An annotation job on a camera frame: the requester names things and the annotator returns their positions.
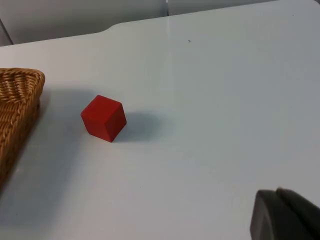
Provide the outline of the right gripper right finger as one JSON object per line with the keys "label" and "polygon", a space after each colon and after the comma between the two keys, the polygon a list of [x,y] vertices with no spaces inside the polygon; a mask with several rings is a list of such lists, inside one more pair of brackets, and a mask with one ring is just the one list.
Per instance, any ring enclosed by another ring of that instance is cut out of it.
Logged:
{"label": "right gripper right finger", "polygon": [[276,194],[287,207],[297,216],[300,224],[314,240],[320,239],[320,208],[297,192],[278,188]]}

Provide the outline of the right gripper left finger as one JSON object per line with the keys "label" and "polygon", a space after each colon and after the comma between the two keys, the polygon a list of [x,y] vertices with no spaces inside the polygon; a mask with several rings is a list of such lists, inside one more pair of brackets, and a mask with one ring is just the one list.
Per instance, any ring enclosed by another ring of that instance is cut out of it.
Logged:
{"label": "right gripper left finger", "polygon": [[258,190],[250,222],[253,240],[314,240],[276,190]]}

